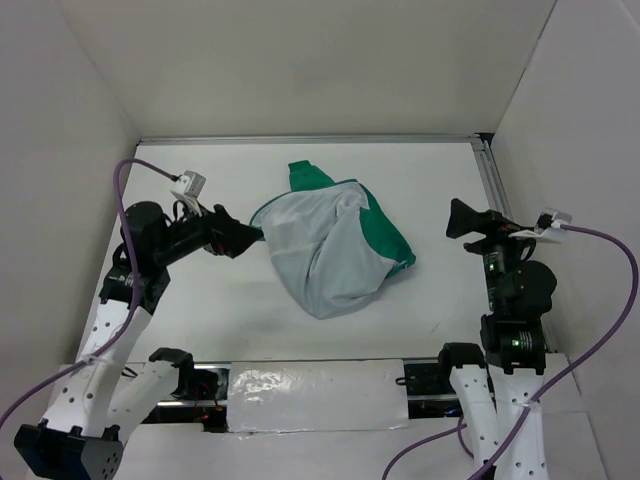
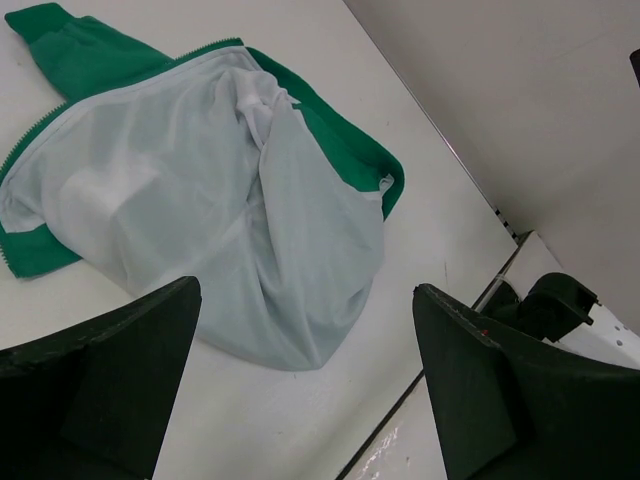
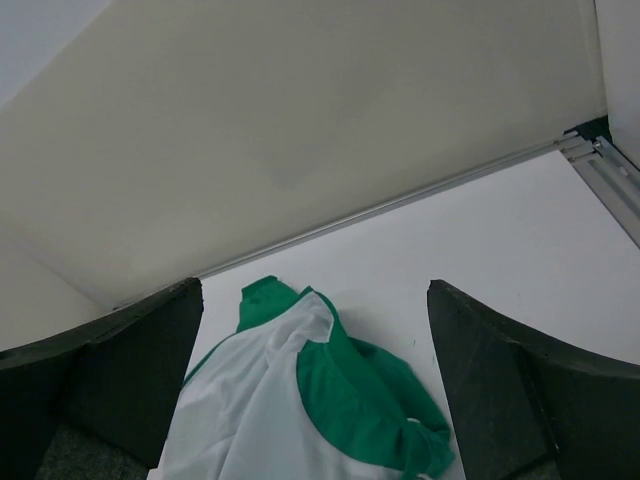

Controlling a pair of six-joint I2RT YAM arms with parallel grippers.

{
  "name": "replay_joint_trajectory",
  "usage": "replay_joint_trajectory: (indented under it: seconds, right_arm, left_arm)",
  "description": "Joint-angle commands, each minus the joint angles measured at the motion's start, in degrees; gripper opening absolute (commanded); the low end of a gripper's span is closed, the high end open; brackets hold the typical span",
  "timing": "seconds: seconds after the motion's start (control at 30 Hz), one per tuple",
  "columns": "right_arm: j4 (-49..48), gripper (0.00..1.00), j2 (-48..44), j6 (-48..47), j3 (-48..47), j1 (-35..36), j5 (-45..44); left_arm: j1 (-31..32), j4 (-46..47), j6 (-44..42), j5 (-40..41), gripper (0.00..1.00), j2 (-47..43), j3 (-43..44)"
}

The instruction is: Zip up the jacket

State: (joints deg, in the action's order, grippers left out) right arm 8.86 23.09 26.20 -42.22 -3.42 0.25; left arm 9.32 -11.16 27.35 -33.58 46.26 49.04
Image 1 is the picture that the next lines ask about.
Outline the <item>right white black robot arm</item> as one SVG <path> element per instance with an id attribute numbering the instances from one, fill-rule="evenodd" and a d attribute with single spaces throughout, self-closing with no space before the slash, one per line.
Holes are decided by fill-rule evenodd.
<path id="1" fill-rule="evenodd" d="M 447 237 L 471 233 L 466 252 L 481 257 L 489 311 L 479 344 L 443 346 L 436 369 L 441 388 L 455 392 L 471 442 L 475 479 L 546 479 L 543 413 L 546 341 L 541 317 L 552 307 L 557 280 L 531 254 L 530 229 L 502 214 L 450 203 Z"/>

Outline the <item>green jacket with grey lining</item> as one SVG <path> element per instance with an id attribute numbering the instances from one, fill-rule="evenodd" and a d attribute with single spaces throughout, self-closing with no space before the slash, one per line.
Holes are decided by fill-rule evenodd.
<path id="1" fill-rule="evenodd" d="M 358 180 L 335 181 L 307 160 L 289 164 L 289 191 L 251 217 L 293 300 L 324 320 L 365 307 L 414 265 L 407 240 Z"/>

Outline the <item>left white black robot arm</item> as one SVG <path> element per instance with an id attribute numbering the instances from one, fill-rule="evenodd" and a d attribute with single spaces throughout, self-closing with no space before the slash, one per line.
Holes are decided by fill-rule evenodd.
<path id="1" fill-rule="evenodd" d="M 32 473 L 45 479 L 112 479 L 136 428 L 157 403 L 189 397 L 197 374 L 190 353 L 160 347 L 125 386 L 129 356 L 170 283 L 169 265 L 205 249 L 235 258 L 257 242 L 259 229 L 223 206 L 184 213 L 172 221 L 155 202 L 125 212 L 119 245 L 99 293 L 91 333 L 56 400 L 35 425 L 22 425 L 14 446 Z"/>

